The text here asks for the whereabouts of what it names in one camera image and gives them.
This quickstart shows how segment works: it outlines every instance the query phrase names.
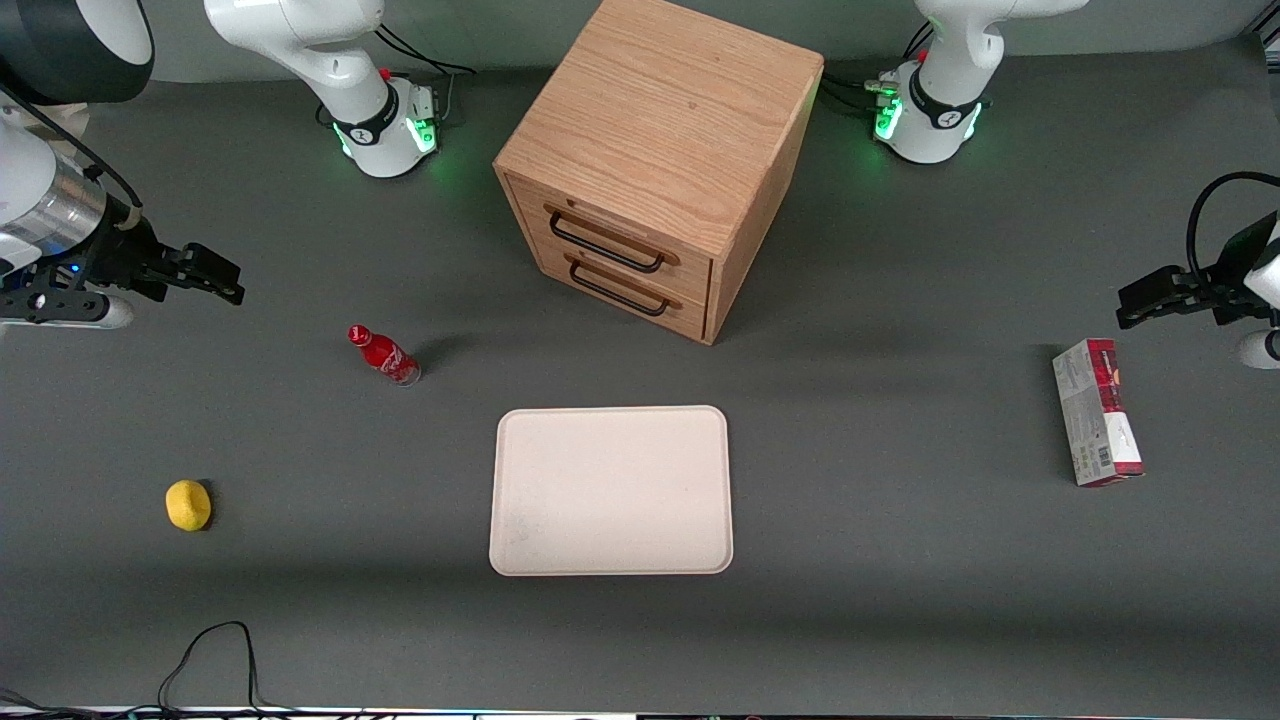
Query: box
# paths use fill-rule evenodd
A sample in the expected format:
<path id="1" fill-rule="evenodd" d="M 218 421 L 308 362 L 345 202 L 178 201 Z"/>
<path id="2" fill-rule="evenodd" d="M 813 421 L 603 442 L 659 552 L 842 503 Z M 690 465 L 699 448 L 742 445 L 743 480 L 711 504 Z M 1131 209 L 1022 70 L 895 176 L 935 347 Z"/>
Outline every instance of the box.
<path id="1" fill-rule="evenodd" d="M 494 160 L 539 269 L 710 345 L 791 183 L 822 55 L 604 0 Z"/>
<path id="2" fill-rule="evenodd" d="M 1120 404 L 1115 341 L 1080 342 L 1053 359 L 1053 374 L 1075 484 L 1097 488 L 1142 475 L 1138 443 Z"/>

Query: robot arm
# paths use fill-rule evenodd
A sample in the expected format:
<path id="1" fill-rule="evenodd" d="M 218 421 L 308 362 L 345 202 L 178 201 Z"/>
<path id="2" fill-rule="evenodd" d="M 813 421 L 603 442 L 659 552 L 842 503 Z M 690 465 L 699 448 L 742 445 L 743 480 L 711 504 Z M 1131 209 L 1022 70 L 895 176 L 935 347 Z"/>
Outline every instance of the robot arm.
<path id="1" fill-rule="evenodd" d="M 360 47 L 311 47 L 376 31 L 383 0 L 205 0 L 205 14 L 227 42 L 302 78 L 333 115 L 343 151 L 366 174 L 403 174 L 435 150 L 429 88 L 384 79 Z"/>
<path id="2" fill-rule="evenodd" d="M 1230 173 L 1201 192 L 1187 228 L 1188 269 L 1165 265 L 1120 288 L 1116 320 L 1129 329 L 1153 318 L 1213 313 L 1219 325 L 1244 318 L 1268 320 L 1268 331 L 1252 332 L 1240 341 L 1236 355 L 1251 368 L 1280 369 L 1280 213 L 1271 213 L 1226 241 L 1217 261 L 1201 268 L 1196 258 L 1199 214 L 1222 184 L 1253 179 L 1280 187 L 1280 177 L 1263 173 Z"/>
<path id="3" fill-rule="evenodd" d="M 915 0 L 933 24 L 928 58 L 881 73 L 890 90 L 876 138 L 913 163 L 950 159 L 973 136 L 979 97 L 1005 56 L 996 23 L 1076 10 L 1089 0 Z"/>
<path id="4" fill-rule="evenodd" d="M 46 124 L 37 104 L 128 100 L 151 74 L 151 33 L 137 0 L 0 0 L 0 91 Z M 195 287 L 239 305 L 239 268 L 196 243 L 160 243 L 132 190 L 125 205 L 95 182 L 101 172 L 54 151 L 17 113 L 0 114 L 0 325 L 129 322 L 128 302 L 86 284 L 155 301 L 170 286 Z"/>
<path id="5" fill-rule="evenodd" d="M 378 29 L 381 0 L 206 0 L 205 14 L 223 40 L 284 65 L 320 97 L 334 119 L 366 120 L 387 102 L 388 86 L 358 47 L 312 50 Z"/>

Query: red and white box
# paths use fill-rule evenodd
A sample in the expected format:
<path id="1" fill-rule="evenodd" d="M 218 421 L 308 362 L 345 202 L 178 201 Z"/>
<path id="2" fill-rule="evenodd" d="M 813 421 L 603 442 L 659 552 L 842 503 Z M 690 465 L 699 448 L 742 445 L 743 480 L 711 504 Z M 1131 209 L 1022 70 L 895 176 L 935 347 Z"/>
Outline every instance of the red and white box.
<path id="1" fill-rule="evenodd" d="M 1120 404 L 1114 340 L 1085 340 L 1053 359 L 1057 397 L 1071 443 L 1075 484 L 1100 488 L 1143 474 L 1138 443 Z"/>

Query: metal cylinder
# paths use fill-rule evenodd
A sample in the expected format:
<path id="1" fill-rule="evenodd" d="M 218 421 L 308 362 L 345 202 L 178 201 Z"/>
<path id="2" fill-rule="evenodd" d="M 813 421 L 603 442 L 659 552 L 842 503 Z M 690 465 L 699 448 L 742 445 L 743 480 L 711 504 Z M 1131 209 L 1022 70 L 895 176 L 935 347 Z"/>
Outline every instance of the metal cylinder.
<path id="1" fill-rule="evenodd" d="M 44 255 L 59 255 L 79 245 L 102 222 L 106 191 L 81 174 L 60 154 L 54 182 L 35 208 L 0 225 L 0 232 L 35 245 Z"/>

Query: white tray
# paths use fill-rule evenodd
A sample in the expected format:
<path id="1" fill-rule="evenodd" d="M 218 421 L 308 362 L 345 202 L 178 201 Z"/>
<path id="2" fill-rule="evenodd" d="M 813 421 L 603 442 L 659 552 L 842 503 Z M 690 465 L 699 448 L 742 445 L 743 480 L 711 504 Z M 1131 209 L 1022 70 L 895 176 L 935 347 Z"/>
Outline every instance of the white tray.
<path id="1" fill-rule="evenodd" d="M 494 570 L 713 574 L 732 559 L 728 429 L 716 407 L 513 410 L 498 423 Z"/>

